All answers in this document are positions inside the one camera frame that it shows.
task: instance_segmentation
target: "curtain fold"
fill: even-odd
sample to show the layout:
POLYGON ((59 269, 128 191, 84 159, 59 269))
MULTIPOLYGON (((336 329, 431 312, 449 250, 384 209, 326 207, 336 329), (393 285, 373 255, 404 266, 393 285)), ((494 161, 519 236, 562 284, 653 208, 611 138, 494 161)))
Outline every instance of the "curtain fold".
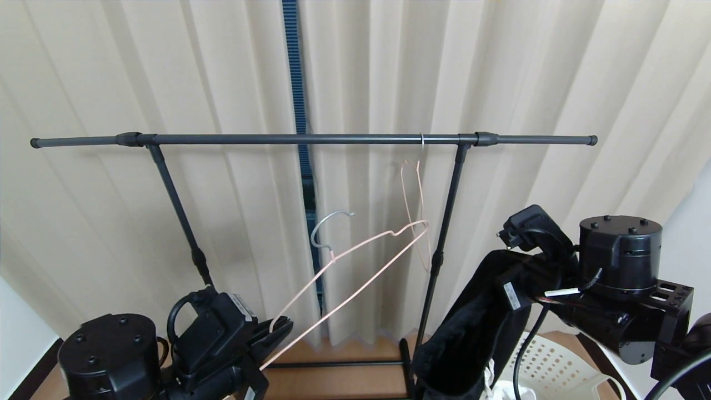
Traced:
MULTIPOLYGON (((148 152, 29 139, 295 133, 281 4, 3 1, 0 26, 0 273, 62 336, 107 312, 163 332, 202 282, 148 152)), ((296 147, 164 153, 216 288, 273 317, 313 276, 296 147)), ((318 313, 310 290, 294 331, 318 313)))
MULTIPOLYGON (((599 137, 596 147, 469 150, 429 333, 484 255, 502 246, 494 233, 511 214, 540 204, 574 240, 579 221, 593 215, 663 223, 711 156, 711 4, 303 0, 299 10, 314 134, 599 137)), ((329 221, 322 241, 343 251, 407 223, 399 168, 417 157, 415 147, 311 148, 319 216, 357 213, 329 221)), ((428 146, 424 154, 434 248, 454 149, 428 146)), ((412 172, 406 181, 417 199, 412 172)), ((408 238, 334 266, 324 275, 327 307, 408 238)), ((427 274, 416 252, 392 268, 334 315, 333 342, 353 334, 369 340, 380 328, 399 337, 417 327, 427 274)))

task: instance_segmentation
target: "black clothes rack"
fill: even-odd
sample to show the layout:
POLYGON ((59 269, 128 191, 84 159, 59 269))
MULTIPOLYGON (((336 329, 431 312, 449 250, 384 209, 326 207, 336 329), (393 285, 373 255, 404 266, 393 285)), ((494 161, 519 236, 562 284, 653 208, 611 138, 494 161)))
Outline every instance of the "black clothes rack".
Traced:
MULTIPOLYGON (((594 146, 597 143, 595 136, 500 136, 490 132, 476 132, 471 134, 458 135, 155 135, 142 134, 140 132, 127 132, 116 136, 103 137, 64 137, 57 139, 31 139, 30 145, 36 149, 41 147, 65 147, 65 146, 95 146, 118 144, 127 147, 146 147, 156 163, 158 172, 166 187, 173 208, 183 232, 190 245, 193 264, 197 267, 200 276, 205 284, 212 285, 207 260, 205 254, 198 246, 193 230, 188 222, 180 197, 173 184, 165 158, 160 146, 162 144, 450 144, 456 145, 456 156, 454 160, 454 170, 449 183, 449 193, 444 206, 442 217, 442 227, 439 230, 437 247, 432 254, 432 267, 427 283, 427 293, 422 306, 422 316, 419 320, 417 340, 415 349, 422 344, 424 330, 427 326, 429 309, 434 296, 434 286, 437 284, 439 270, 444 263, 444 242, 447 239, 449 222, 451 221, 452 210, 456 191, 459 188, 461 172, 466 160, 467 150, 474 147, 486 147, 495 144, 585 144, 594 146)), ((407 340, 400 340, 399 360, 375 360, 365 362, 297 362, 272 364, 269 368, 313 368, 313 367, 357 367, 372 365, 402 365, 405 376, 405 387, 407 398, 411 399, 414 394, 414 380, 410 373, 410 349, 407 340)))

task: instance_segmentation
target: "perforated plastic basket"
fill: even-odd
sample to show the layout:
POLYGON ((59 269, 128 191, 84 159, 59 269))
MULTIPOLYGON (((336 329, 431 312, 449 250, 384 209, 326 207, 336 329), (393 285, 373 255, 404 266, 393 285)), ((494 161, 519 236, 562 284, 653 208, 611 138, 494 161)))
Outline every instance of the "perforated plastic basket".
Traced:
MULTIPOLYGON (((519 339, 519 348, 526 336, 527 332, 519 339)), ((506 364, 500 379, 513 381, 513 364, 517 356, 518 350, 506 364)), ((542 400, 599 400, 597 387, 608 380, 617 386, 622 400, 626 400, 624 390, 615 378, 600 373, 575 353, 541 336, 536 336, 526 349, 519 373, 519 385, 530 387, 536 398, 542 400)))

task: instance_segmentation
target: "floor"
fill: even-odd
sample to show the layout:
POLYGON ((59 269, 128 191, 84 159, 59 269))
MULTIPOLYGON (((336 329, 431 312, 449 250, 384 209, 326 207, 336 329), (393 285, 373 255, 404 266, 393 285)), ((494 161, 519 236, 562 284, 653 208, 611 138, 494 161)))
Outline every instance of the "floor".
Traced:
MULTIPOLYGON (((543 336, 565 346, 595 367, 592 359, 575 336, 560 332, 551 332, 543 336)), ((407 340, 412 344, 415 337, 411 335, 407 340)), ((380 337, 372 347, 352 341, 337 347, 324 345, 318 352, 302 342, 280 357, 279 361, 365 361, 398 359, 399 357, 400 352, 397 345, 389 339, 380 337)), ((405 395, 402 367, 397 365, 268 369, 266 375, 269 379, 267 400, 368 399, 405 395)), ((599 393, 601 400, 618 399, 608 384, 601 385, 599 393)), ((63 400, 67 395, 61 371, 55 367, 31 400, 63 400)))

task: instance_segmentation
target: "black fabric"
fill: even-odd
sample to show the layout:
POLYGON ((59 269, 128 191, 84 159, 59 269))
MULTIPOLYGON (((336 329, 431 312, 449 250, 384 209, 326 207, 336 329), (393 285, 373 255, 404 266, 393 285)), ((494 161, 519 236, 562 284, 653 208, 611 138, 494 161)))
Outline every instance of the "black fabric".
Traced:
POLYGON ((481 261, 442 325, 412 358, 417 390, 425 398, 479 400, 491 358, 496 379, 501 375, 526 326, 530 307, 511 311, 496 292, 494 280, 529 258, 502 250, 490 252, 481 261))

